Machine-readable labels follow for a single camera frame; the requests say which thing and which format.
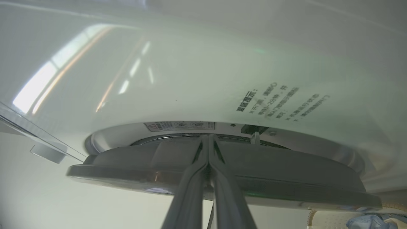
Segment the blue cloth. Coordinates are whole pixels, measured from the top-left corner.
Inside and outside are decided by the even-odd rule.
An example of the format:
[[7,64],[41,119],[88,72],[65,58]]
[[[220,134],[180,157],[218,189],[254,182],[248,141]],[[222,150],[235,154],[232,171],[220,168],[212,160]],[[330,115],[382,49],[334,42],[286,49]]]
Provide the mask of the blue cloth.
[[394,223],[384,222],[377,215],[365,215],[350,219],[346,226],[349,229],[397,229]]

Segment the white wall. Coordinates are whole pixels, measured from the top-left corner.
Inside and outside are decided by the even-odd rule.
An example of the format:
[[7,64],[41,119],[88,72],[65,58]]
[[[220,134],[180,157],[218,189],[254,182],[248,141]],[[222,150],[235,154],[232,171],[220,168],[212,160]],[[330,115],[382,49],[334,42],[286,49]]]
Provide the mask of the white wall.
[[[0,223],[4,229],[158,229],[172,197],[78,183],[65,177],[69,166],[29,152],[32,140],[0,132]],[[204,228],[211,201],[204,201]],[[265,228],[306,228],[308,211],[250,206]]]

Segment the warning label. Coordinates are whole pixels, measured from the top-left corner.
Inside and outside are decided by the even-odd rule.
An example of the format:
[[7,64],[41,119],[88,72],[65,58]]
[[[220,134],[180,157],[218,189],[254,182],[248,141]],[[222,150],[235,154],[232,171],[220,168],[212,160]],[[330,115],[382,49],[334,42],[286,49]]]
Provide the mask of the warning label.
[[214,130],[215,122],[172,121],[144,123],[151,132],[168,130]]
[[243,100],[239,101],[240,105],[236,111],[262,115],[268,119],[300,121],[330,98],[329,95],[311,93],[305,97],[304,95],[301,98],[296,97],[295,103],[299,104],[294,106],[290,104],[290,107],[287,107],[286,104],[292,101],[291,97],[297,95],[299,90],[299,87],[291,88],[272,82],[263,93],[258,89],[248,91],[244,97],[242,96]]

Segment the sticker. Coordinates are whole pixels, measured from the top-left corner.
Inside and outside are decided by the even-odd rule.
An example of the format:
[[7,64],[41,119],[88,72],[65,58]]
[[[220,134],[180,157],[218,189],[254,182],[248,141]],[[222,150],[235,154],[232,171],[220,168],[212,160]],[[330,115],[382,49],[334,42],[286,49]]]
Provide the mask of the sticker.
[[144,123],[151,132],[168,130],[214,130],[214,122],[173,121]]
[[250,90],[239,102],[236,109],[238,112],[248,112],[252,115],[262,115],[268,119],[280,119],[286,121],[299,121],[308,116],[318,106],[322,105],[329,95],[321,95],[318,93],[310,94],[308,97],[301,98],[299,106],[285,106],[296,93],[300,91],[299,87],[288,87],[287,85],[279,85],[277,82],[272,82],[267,88],[258,93],[258,89]]

